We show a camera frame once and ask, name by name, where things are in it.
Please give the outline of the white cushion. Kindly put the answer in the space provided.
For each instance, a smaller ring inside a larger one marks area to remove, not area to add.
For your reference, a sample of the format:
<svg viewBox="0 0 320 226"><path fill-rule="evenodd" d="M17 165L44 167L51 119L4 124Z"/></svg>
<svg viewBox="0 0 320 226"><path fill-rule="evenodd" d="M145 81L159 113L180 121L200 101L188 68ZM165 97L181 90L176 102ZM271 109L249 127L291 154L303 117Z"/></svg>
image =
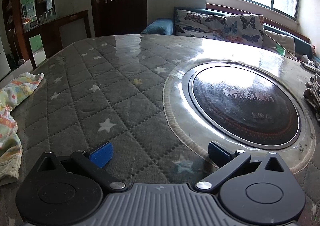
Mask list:
<svg viewBox="0 0 320 226"><path fill-rule="evenodd" d="M268 30L264 30L263 49L292 59L296 57L293 37Z"/></svg>

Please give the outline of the butterfly print cushion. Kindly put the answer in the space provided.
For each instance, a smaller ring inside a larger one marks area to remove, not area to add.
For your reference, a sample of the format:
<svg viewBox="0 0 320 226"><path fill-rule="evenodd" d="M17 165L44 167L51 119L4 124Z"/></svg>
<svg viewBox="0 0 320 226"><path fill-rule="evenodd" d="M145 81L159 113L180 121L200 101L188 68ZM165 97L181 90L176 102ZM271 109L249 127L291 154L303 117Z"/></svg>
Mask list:
<svg viewBox="0 0 320 226"><path fill-rule="evenodd" d="M216 15L175 10L175 34L239 43L261 48L264 18L261 15Z"/></svg>

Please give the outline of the round black induction cooktop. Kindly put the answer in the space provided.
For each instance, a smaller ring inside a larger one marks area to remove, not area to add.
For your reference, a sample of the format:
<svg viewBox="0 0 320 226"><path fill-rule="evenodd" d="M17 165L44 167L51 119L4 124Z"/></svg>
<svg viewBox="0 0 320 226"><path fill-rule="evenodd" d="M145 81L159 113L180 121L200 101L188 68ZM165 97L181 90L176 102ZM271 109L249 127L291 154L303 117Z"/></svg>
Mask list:
<svg viewBox="0 0 320 226"><path fill-rule="evenodd" d="M211 127L251 147L276 150L302 129L293 95L264 71L236 62L207 62L188 70L183 93Z"/></svg>

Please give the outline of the white polka dot garment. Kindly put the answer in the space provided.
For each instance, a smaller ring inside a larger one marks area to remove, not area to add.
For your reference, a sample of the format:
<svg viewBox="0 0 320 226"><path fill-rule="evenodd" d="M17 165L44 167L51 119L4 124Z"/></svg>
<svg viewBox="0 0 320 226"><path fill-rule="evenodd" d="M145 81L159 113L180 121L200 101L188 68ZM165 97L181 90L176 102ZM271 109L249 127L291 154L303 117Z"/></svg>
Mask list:
<svg viewBox="0 0 320 226"><path fill-rule="evenodd" d="M310 77L309 81L305 83L305 90L303 92L304 99L315 110L317 120L319 120L319 105L320 105L320 93L319 93L319 75L315 74Z"/></svg>

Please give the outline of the dark wooden shelf unit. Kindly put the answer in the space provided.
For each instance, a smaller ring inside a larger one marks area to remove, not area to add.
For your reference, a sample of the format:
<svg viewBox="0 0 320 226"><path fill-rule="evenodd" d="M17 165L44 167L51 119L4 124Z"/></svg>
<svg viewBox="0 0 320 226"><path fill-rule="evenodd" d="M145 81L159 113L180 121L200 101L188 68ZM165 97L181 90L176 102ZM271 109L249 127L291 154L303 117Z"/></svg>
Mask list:
<svg viewBox="0 0 320 226"><path fill-rule="evenodd" d="M11 70L28 60L39 65L47 58L40 27L56 17L54 0L2 0L2 13Z"/></svg>

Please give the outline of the teal sofa bench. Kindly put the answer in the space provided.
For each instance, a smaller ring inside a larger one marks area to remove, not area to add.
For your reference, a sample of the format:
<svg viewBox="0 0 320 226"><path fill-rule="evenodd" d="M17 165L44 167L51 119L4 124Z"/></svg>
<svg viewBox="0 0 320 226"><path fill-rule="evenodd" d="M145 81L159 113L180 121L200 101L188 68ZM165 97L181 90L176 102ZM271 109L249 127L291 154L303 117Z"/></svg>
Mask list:
<svg viewBox="0 0 320 226"><path fill-rule="evenodd" d="M249 14L249 12L238 10L229 7L218 6L215 4L207 4L209 8L188 8L188 7L174 7L174 17L170 18L160 18L149 24L144 30L143 34L159 34L159 35L175 35L175 20L177 19L176 10L182 9L187 11L193 11L199 14L214 14L214 15L240 15ZM310 39L299 34L298 32L285 27L275 21L268 18L264 18L264 28L266 30L292 36L295 40L295 49L298 56L307 55L309 60L319 62L319 56L313 52L314 48L311 45Z"/></svg>

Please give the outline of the grey quilted star table cover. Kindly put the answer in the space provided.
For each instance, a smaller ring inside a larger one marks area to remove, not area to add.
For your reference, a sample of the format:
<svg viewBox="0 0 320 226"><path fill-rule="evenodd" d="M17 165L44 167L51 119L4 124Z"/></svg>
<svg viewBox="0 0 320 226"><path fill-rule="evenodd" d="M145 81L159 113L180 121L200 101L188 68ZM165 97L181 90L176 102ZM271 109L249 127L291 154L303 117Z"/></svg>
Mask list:
<svg viewBox="0 0 320 226"><path fill-rule="evenodd" d="M266 150L211 127L190 106L182 78L207 62L236 62L264 71L298 104L302 129L295 143ZM16 193L40 156L70 156L109 141L104 170L126 184L73 225L319 225L319 120L303 97L315 74L301 62L237 43L167 35L116 35L77 41L38 67L37 85L12 115L23 150L18 180L1 187L1 225L24 222ZM215 141L263 158L277 152L305 194L296 222L242 222L198 192L218 170L208 156Z"/></svg>

